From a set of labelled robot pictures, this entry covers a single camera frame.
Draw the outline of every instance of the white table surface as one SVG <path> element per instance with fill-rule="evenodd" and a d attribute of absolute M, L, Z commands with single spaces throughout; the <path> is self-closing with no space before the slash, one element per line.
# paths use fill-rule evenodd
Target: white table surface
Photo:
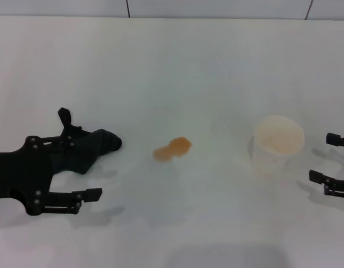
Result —
<path fill-rule="evenodd" d="M 344 267 L 344 22 L 0 17 L 0 151 L 59 135 L 60 107 L 124 141 L 51 190 L 103 188 L 74 215 L 26 215 L 0 199 L 0 268 Z M 255 123 L 297 121 L 304 151 L 254 172 Z M 180 159 L 154 149 L 185 136 Z"/>

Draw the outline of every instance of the orange stain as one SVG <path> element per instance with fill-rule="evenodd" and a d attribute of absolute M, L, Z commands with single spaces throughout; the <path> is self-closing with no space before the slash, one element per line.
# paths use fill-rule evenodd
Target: orange stain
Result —
<path fill-rule="evenodd" d="M 185 137 L 175 138 L 167 146 L 156 149 L 154 158 L 164 163 L 172 160 L 174 156 L 182 157 L 189 151 L 191 146 L 192 143 Z"/>

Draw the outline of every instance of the translucent cup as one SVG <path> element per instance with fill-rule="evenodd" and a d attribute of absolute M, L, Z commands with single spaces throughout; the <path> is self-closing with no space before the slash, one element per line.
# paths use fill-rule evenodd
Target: translucent cup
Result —
<path fill-rule="evenodd" d="M 263 174 L 280 173 L 304 143 L 304 132 L 293 120 L 267 116 L 254 129 L 253 165 Z"/>

